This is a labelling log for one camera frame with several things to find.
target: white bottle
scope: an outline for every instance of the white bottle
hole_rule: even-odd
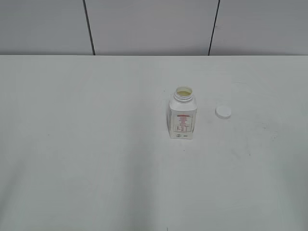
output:
[[[170,137],[191,140],[196,114],[197,102],[192,89],[189,87],[177,88],[169,100],[168,128]]]

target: bottle cap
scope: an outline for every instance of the bottle cap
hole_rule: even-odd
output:
[[[229,119],[231,116],[231,108],[227,106],[218,106],[215,110],[215,114],[218,118]]]

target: bottle label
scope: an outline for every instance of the bottle label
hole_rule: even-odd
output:
[[[175,132],[191,132],[192,131],[192,115],[175,115],[174,131]]]

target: yellow liquid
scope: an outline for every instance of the yellow liquid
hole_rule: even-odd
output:
[[[178,91],[177,94],[179,94],[180,96],[189,96],[191,93],[181,90],[181,91]]]

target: white table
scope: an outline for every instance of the white table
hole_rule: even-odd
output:
[[[308,230],[307,73],[305,56],[0,56],[0,230]],[[191,141],[166,128],[178,85]]]

